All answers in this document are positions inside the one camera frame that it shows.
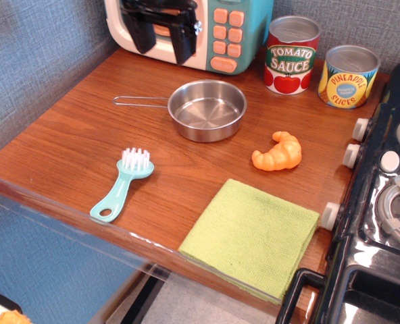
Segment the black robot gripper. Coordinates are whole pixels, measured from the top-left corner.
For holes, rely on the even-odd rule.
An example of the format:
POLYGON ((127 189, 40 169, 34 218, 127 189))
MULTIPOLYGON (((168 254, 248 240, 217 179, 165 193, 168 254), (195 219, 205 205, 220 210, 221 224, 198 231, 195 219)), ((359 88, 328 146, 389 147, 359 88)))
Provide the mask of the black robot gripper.
POLYGON ((177 65, 196 53, 197 35, 202 31, 195 1, 121 1, 122 19, 140 54, 156 44, 153 25, 170 30, 177 65))

